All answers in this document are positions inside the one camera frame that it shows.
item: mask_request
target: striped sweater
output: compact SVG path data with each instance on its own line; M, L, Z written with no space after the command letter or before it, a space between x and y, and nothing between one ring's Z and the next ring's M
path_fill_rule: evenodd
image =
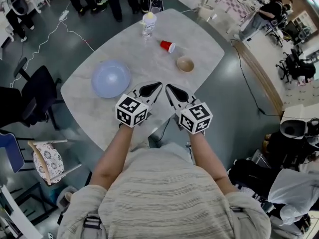
M178 148L129 153L108 191L89 185L75 193L58 239L75 238L91 212L99 214L109 239L268 239L270 222L259 203L240 192L224 196L209 174L178 155ZM235 214L231 207L243 212Z

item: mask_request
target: small wooden bowl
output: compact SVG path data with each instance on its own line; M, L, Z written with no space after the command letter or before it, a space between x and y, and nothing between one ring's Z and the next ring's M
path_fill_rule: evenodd
M180 57L176 63L177 67L185 73L189 73L194 69L194 62L189 57Z

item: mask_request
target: plastic bottle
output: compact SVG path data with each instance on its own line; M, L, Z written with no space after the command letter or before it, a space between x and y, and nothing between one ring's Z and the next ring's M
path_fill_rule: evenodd
M155 22L157 20L157 17L154 13L149 12L143 16L143 38L145 40L149 40L152 37L152 32L155 28Z

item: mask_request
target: red plastic cup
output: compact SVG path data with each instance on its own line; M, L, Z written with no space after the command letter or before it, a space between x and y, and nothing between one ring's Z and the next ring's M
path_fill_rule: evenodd
M169 53L172 53L175 49L176 44L173 42L162 41L160 42L160 46L167 50Z

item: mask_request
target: gray floor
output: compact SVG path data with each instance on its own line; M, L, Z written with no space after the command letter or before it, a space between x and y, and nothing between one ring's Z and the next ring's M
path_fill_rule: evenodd
M163 0L165 8L175 8L184 11L185 7L177 0ZM49 32L53 31L58 24L61 12L66 8L69 0L52 0L52 7L43 7L42 14L35 14L33 21L35 30L26 29L28 41L23 45L23 56L31 58L32 52L37 51L40 43L47 39ZM93 49L97 49L115 34L119 33L131 24L141 20L142 15L132 15L126 0L121 0L123 10L123 22L117 23L111 14L110 8L98 15L86 13L78 17L72 6L66 21L70 30L74 30L86 39ZM279 119L267 117L258 113L254 101L249 93L242 76L239 59L236 51L230 44L208 23L198 19L195 13L185 13L192 20L201 25L224 49L225 56L213 73L196 92L198 98L206 102L214 117L210 128L206 131L206 138L222 160L229 167L235 158L243 158L251 155L256 148L260 148L265 134L278 129ZM20 41L9 43L3 52L3 60L0 60L0 86L7 87L13 81L13 70L21 56L22 45ZM40 54L30 61L27 72L31 75L41 65L45 65L52 77L60 77L64 82L72 72L92 53L85 43L76 35L67 33L65 26L60 25L58 30L51 35L49 43L41 47ZM259 106L268 114L275 111L266 97L260 83L253 72L243 62L243 70L246 74L252 91ZM16 82L15 88L21 89L25 80ZM40 181L46 197L52 194L52 190L63 185L72 185L81 188L102 155L98 148L78 126L65 105L55 105L53 108L57 123L61 131L53 129L51 123L38 123L26 128L19 123L6 126L4 129L13 132L20 137L34 137L37 140L45 139L68 139L68 143L56 145L66 167L81 162L80 169L69 174L57 185L47 187L35 171L13 174L6 154L0 150L0 179L7 184L10 190L22 187L27 189L35 182ZM156 136L162 134L165 124L155 132ZM176 124L171 121L165 131L163 141L173 140L185 146L187 134L179 132ZM26 159L32 159L31 151L26 146L24 153ZM49 219L37 227L43 234L48 231L56 232L58 213L54 213Z

